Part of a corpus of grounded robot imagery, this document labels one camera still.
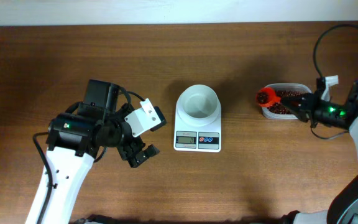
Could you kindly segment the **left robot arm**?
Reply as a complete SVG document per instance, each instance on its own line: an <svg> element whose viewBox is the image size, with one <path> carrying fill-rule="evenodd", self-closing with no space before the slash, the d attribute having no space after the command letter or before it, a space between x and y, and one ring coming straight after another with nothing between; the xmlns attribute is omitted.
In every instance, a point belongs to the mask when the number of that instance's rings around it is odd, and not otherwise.
<svg viewBox="0 0 358 224"><path fill-rule="evenodd" d="M166 119L147 98L134 109L132 96L117 84L90 80L83 101L51 120L44 133L45 151L37 140L40 135L33 136L44 169L27 223L69 223L85 177L108 148L115 147L131 168L159 153L140 136L158 130Z"/></svg>

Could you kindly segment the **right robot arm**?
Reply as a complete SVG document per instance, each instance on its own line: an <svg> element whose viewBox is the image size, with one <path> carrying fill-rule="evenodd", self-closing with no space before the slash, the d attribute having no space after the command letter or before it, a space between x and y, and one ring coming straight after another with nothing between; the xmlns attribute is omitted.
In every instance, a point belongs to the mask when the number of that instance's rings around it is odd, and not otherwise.
<svg viewBox="0 0 358 224"><path fill-rule="evenodd" d="M323 100L321 90L282 98L280 102L300 121L310 122L312 128L321 123L345 130L356 146L358 161L358 80L353 83L343 105ZM287 223L358 223L358 174L335 197L327 210L295 212Z"/></svg>

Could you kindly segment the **red plastic measuring scoop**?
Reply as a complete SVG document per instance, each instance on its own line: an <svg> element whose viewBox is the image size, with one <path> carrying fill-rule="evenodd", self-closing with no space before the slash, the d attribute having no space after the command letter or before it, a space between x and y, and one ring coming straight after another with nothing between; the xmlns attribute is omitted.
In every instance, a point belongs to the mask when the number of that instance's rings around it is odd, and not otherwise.
<svg viewBox="0 0 358 224"><path fill-rule="evenodd" d="M259 106L268 108L273 106L275 103L280 103L281 98L276 95L273 88L265 87L257 92L255 100Z"/></svg>

